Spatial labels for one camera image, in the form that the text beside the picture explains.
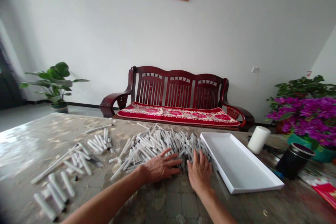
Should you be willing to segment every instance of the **sofa backrest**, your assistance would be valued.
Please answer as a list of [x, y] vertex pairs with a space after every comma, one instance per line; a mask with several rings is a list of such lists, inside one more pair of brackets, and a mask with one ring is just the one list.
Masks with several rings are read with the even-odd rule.
[[132, 102], [193, 109], [218, 107], [219, 94], [227, 81], [216, 75], [165, 71], [154, 66], [134, 66], [129, 78], [133, 82]]

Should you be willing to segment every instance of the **magenta flower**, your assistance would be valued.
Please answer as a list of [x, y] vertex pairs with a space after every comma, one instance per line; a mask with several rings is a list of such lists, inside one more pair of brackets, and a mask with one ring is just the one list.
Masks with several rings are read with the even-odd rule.
[[286, 119], [282, 128], [284, 131], [316, 139], [323, 146], [336, 146], [336, 99], [282, 97], [274, 101], [282, 107], [267, 117], [276, 121]]

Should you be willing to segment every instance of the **right hand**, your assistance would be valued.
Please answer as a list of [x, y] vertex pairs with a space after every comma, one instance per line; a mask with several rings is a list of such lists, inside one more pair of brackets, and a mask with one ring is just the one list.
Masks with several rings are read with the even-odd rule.
[[198, 159], [197, 151], [194, 150], [194, 162], [187, 161], [190, 184], [197, 194], [204, 189], [211, 188], [210, 177], [212, 172], [211, 163], [208, 162], [202, 150], [199, 150], [199, 156]]
[[152, 158], [147, 163], [139, 166], [143, 169], [142, 174], [145, 176], [145, 183], [156, 183], [162, 179], [171, 178], [172, 175], [180, 172], [179, 168], [173, 168], [182, 163], [182, 159], [175, 159], [178, 153], [165, 156], [171, 148], [161, 152], [158, 156]]

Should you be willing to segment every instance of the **red seat cushion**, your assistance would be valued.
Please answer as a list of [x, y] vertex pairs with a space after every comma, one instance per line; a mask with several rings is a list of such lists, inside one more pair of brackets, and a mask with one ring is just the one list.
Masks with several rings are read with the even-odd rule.
[[228, 116], [221, 108], [200, 110], [194, 108], [165, 107], [133, 102], [117, 114], [130, 119], [154, 120], [177, 124], [238, 127], [240, 122]]

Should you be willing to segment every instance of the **wall outlet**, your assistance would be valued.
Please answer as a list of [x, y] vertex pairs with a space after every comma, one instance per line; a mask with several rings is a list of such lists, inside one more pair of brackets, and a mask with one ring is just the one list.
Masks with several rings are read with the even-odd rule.
[[259, 73], [259, 67], [257, 66], [253, 67], [251, 72]]

